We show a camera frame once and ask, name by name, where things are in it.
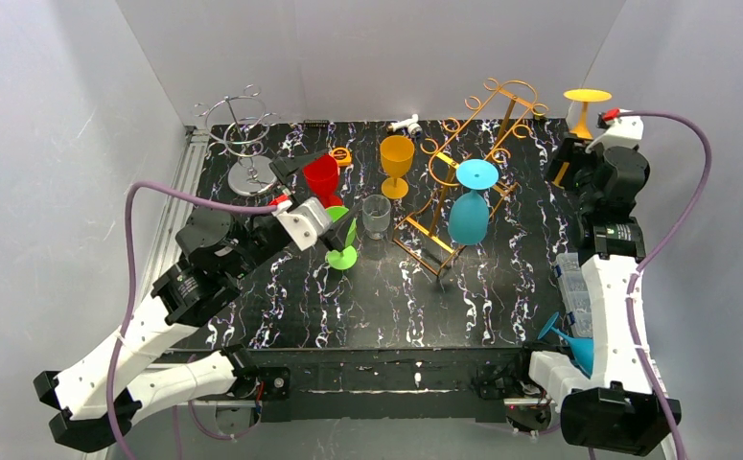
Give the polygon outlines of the green plastic wine glass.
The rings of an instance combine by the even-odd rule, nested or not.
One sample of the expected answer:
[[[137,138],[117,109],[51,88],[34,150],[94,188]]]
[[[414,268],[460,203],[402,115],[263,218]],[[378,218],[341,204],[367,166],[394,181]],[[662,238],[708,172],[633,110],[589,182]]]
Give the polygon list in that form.
[[[326,209],[334,222],[337,222],[349,209],[345,206],[330,206]],[[358,259],[358,253],[354,246],[357,234],[357,220],[354,218],[347,232],[346,247],[342,251],[330,250],[325,256],[325,261],[330,268],[346,270],[351,268]]]

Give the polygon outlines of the gold wire glass rack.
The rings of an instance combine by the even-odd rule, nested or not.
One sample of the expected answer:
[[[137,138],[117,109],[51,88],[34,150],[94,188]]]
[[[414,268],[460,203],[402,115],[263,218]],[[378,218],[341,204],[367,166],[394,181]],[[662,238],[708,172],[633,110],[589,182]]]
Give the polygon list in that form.
[[[526,81],[490,78],[483,86],[488,92],[486,99],[465,99],[471,111],[468,120],[451,117],[441,123],[444,142],[432,138],[420,142],[419,150],[428,156],[427,172],[435,189],[425,204],[394,226],[393,242],[436,279],[466,248],[485,240],[493,216],[516,191],[518,184],[507,183],[500,175],[500,169],[511,159],[511,152],[504,146],[506,140],[527,137],[532,132],[528,122],[548,112],[535,87]],[[453,157],[451,144],[499,96],[508,101],[508,106],[489,151],[479,156],[465,153]]]

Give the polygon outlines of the teal wine glass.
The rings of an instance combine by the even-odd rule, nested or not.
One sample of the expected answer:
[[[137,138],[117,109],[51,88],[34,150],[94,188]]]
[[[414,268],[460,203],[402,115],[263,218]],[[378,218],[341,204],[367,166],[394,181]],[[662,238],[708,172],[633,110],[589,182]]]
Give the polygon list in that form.
[[[481,193],[498,182],[499,172],[488,161],[470,159],[456,169],[456,178],[466,192],[453,204],[448,231],[454,242],[475,245],[486,237],[490,219],[488,203]]]

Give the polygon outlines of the blue wine glass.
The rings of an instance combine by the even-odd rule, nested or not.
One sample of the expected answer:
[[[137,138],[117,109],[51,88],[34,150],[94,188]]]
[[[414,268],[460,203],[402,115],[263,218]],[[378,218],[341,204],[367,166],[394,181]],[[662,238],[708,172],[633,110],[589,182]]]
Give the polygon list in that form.
[[[549,333],[554,333],[559,336],[568,344],[575,365],[585,374],[586,377],[590,378],[593,372],[594,361],[593,339],[590,337],[574,337],[562,332],[556,327],[559,318],[559,312],[553,313],[542,326],[537,339],[542,340]]]

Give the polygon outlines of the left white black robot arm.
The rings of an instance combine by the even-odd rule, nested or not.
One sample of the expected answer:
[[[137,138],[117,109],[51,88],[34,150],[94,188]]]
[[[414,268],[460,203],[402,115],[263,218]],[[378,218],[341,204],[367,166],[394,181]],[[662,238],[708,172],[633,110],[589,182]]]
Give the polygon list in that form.
[[[139,422],[199,398],[232,395],[261,405],[288,395],[285,367],[257,365],[231,345],[154,372],[151,365],[239,296],[238,282],[290,245],[330,251],[350,246],[353,212],[332,218],[339,167],[327,150],[269,164],[282,193],[262,207],[236,206],[177,190],[193,211],[176,234],[180,257],[148,297],[128,294],[125,317],[87,356],[34,379],[39,400],[56,411],[56,443],[84,453],[121,446]]]

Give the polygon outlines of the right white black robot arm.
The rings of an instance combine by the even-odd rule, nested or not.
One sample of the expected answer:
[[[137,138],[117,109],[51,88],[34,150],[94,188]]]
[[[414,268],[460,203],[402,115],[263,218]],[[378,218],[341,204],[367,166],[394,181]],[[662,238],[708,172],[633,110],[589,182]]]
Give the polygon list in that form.
[[[527,376],[557,405],[574,446],[646,456],[682,418],[666,397],[646,350],[639,264],[646,256],[631,213],[650,167],[635,148],[589,148],[568,136],[546,178],[577,196],[574,241],[590,297],[592,335],[566,350],[531,352]]]

